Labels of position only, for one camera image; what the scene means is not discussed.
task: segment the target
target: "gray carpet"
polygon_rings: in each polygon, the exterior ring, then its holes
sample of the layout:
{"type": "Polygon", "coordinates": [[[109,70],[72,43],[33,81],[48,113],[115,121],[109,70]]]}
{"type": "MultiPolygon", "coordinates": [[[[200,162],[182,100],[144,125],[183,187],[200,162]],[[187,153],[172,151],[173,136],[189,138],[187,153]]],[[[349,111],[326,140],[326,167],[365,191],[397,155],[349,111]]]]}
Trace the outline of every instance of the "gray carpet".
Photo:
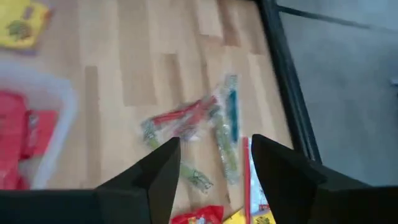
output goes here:
{"type": "MultiPolygon", "coordinates": [[[[352,19],[319,11],[327,0],[280,2],[352,19]]],[[[398,185],[398,87],[389,84],[398,77],[398,35],[280,15],[324,165],[371,185],[398,185]]]]}
{"type": "Polygon", "coordinates": [[[301,11],[398,30],[397,0],[277,0],[277,3],[301,11]]]}

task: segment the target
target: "yellow package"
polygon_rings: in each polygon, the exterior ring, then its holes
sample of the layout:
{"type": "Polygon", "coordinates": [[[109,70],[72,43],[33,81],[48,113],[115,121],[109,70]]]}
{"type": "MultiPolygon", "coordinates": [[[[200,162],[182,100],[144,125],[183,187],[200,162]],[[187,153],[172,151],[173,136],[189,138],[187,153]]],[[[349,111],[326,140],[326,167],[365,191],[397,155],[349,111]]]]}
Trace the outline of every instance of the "yellow package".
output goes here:
{"type": "Polygon", "coordinates": [[[40,2],[0,0],[0,46],[31,49],[50,15],[50,8],[40,2]]]}
{"type": "Polygon", "coordinates": [[[240,209],[231,217],[227,218],[223,224],[246,224],[246,217],[244,216],[244,210],[240,209]]]}
{"type": "MultiPolygon", "coordinates": [[[[253,215],[252,224],[276,224],[274,216],[270,210],[259,212],[257,215],[253,215]]],[[[244,210],[240,209],[231,217],[227,218],[223,224],[246,224],[246,217],[244,210]]]]}
{"type": "Polygon", "coordinates": [[[258,215],[252,216],[253,224],[276,224],[274,216],[270,210],[266,212],[259,212],[258,215]]]}

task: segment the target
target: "black metal bar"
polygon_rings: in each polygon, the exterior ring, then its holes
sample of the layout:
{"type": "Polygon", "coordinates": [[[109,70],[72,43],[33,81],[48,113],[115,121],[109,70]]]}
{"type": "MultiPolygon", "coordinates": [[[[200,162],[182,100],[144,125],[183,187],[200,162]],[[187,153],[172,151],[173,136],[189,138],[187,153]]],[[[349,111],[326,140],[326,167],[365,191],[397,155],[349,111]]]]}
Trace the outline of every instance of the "black metal bar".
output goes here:
{"type": "Polygon", "coordinates": [[[254,1],[258,6],[267,37],[294,149],[304,153],[309,159],[322,163],[300,82],[279,17],[278,6],[273,0],[254,1]]]}

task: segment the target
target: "candy stick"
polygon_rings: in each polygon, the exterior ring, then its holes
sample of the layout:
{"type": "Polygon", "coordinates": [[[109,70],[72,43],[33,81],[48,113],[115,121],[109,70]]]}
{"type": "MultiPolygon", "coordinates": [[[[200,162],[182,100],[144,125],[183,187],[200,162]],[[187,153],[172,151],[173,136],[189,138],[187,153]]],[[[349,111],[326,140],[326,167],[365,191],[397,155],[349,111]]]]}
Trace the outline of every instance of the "candy stick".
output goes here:
{"type": "Polygon", "coordinates": [[[161,114],[152,118],[155,125],[160,125],[169,121],[179,119],[186,115],[188,112],[197,109],[201,105],[201,100],[198,100],[187,107],[180,110],[175,110],[169,113],[161,114]]]}
{"type": "Polygon", "coordinates": [[[239,115],[238,115],[238,76],[227,75],[225,78],[226,88],[226,111],[231,123],[231,138],[234,144],[239,139],[239,115]]]}
{"type": "MultiPolygon", "coordinates": [[[[251,148],[251,138],[248,139],[249,149],[251,148]]],[[[250,165],[250,209],[255,214],[262,210],[269,209],[267,198],[262,191],[260,181],[257,176],[256,167],[254,166],[253,156],[249,153],[250,165]]]]}
{"type": "MultiPolygon", "coordinates": [[[[142,123],[142,128],[144,131],[144,141],[146,144],[152,149],[155,150],[160,146],[160,142],[156,137],[154,124],[152,120],[147,120],[142,123]]],[[[209,180],[209,178],[192,167],[187,166],[184,163],[180,163],[180,175],[186,178],[191,184],[195,187],[199,188],[203,193],[213,186],[213,183],[209,180]]]]}
{"type": "Polygon", "coordinates": [[[207,193],[207,190],[213,186],[213,183],[211,183],[205,174],[183,162],[180,164],[180,175],[199,188],[203,193],[207,193]]]}
{"type": "Polygon", "coordinates": [[[187,114],[185,119],[175,125],[173,136],[179,136],[184,140],[189,140],[196,132],[199,122],[205,117],[206,112],[216,103],[215,97],[201,100],[199,106],[187,114]]]}
{"type": "Polygon", "coordinates": [[[250,159],[249,159],[249,139],[243,138],[243,158],[244,158],[244,213],[246,216],[246,223],[250,224],[250,159]]]}
{"type": "Polygon", "coordinates": [[[230,184],[235,184],[239,179],[237,158],[231,145],[228,125],[225,123],[220,110],[215,113],[214,121],[218,150],[224,165],[224,174],[230,184]]]}

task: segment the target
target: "wooden floor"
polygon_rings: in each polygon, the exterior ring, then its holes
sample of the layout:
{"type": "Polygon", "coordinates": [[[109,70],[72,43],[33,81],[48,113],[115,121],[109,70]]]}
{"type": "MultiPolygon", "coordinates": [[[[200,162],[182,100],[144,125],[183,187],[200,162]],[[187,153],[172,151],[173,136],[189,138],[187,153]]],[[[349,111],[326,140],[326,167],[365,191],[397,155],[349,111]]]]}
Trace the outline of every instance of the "wooden floor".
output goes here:
{"type": "MultiPolygon", "coordinates": [[[[228,72],[239,75],[242,132],[291,146],[257,8],[242,0],[53,0],[38,55],[0,53],[69,79],[79,114],[51,188],[88,188],[149,153],[139,124],[201,98],[228,72]]],[[[208,195],[180,180],[173,215],[208,204],[243,206],[242,184],[226,185],[212,132],[183,159],[215,183],[208,195]]]]}

